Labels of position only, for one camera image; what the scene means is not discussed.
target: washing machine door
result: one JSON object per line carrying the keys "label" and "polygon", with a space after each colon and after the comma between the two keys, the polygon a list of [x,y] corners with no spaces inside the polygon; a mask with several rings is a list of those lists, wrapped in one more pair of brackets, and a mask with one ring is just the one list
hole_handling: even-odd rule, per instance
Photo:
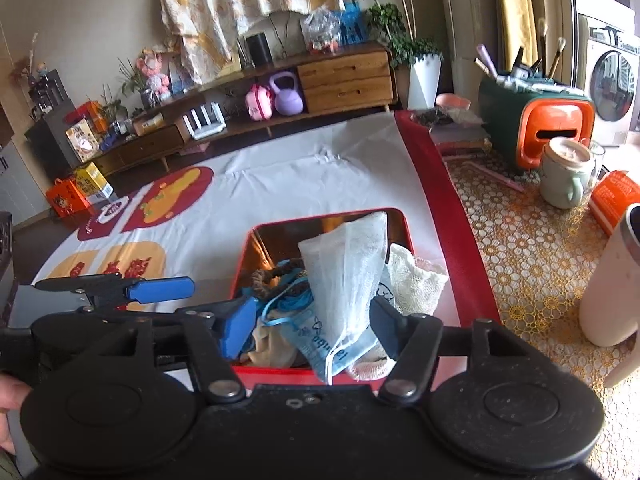
{"label": "washing machine door", "polygon": [[629,114],[636,93],[636,77],[621,52],[608,50],[600,56],[593,68],[589,90],[602,120],[618,122]]}

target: white planter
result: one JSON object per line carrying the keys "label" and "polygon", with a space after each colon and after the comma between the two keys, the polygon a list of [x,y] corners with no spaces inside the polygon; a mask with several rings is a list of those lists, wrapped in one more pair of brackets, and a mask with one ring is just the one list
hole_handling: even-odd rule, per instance
{"label": "white planter", "polygon": [[433,108],[438,92],[440,65],[440,57],[429,54],[411,67],[406,105],[408,110]]}

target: purple kettlebell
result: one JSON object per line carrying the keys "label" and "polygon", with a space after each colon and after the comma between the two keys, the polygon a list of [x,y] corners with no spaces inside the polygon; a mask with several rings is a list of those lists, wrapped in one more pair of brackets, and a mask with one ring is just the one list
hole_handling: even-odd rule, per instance
{"label": "purple kettlebell", "polygon": [[[293,79],[293,88],[279,88],[275,81],[281,77]],[[269,86],[276,95],[275,107],[282,115],[296,115],[305,107],[298,93],[298,79],[293,72],[278,72],[269,78]]]}

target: wooden drawer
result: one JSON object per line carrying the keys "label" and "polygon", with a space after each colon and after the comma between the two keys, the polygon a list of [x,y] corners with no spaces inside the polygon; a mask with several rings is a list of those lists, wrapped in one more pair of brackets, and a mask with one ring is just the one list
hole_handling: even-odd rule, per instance
{"label": "wooden drawer", "polygon": [[305,90],[353,79],[388,76],[389,74],[389,60],[384,51],[325,59],[298,67],[300,82]]}
{"label": "wooden drawer", "polygon": [[94,163],[104,176],[115,173],[124,166],[117,148],[99,156],[94,160]]}
{"label": "wooden drawer", "polygon": [[310,113],[380,106],[393,101],[391,78],[370,77],[305,90]]}
{"label": "wooden drawer", "polygon": [[161,156],[171,150],[179,150],[183,145],[184,140],[178,128],[172,125],[132,140],[120,147],[119,151],[122,161],[128,166],[146,158]]}

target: finger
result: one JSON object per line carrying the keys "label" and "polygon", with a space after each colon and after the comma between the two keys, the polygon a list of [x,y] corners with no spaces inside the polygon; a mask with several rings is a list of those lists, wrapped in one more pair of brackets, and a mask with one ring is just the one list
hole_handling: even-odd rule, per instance
{"label": "finger", "polygon": [[5,451],[15,455],[14,441],[9,434],[9,423],[6,415],[0,415],[0,447]]}
{"label": "finger", "polygon": [[31,388],[9,375],[0,374],[0,408],[18,410]]}

